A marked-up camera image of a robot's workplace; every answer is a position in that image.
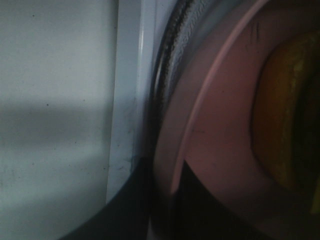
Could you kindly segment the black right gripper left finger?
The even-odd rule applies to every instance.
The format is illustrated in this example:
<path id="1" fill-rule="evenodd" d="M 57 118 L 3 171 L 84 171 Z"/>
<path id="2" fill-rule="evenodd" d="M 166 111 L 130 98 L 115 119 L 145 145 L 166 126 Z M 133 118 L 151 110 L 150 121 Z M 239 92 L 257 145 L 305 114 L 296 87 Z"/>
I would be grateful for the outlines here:
<path id="1" fill-rule="evenodd" d="M 153 160 L 143 157 L 119 192 L 62 240 L 145 240 L 153 193 Z"/>

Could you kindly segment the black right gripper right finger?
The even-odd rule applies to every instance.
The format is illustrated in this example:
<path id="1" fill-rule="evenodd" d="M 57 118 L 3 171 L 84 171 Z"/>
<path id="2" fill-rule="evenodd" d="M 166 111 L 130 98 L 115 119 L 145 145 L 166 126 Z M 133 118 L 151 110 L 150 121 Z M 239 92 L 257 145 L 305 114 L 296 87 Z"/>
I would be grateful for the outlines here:
<path id="1" fill-rule="evenodd" d="M 271 240 L 240 219 L 203 186 L 184 162 L 173 217 L 174 240 Z"/>

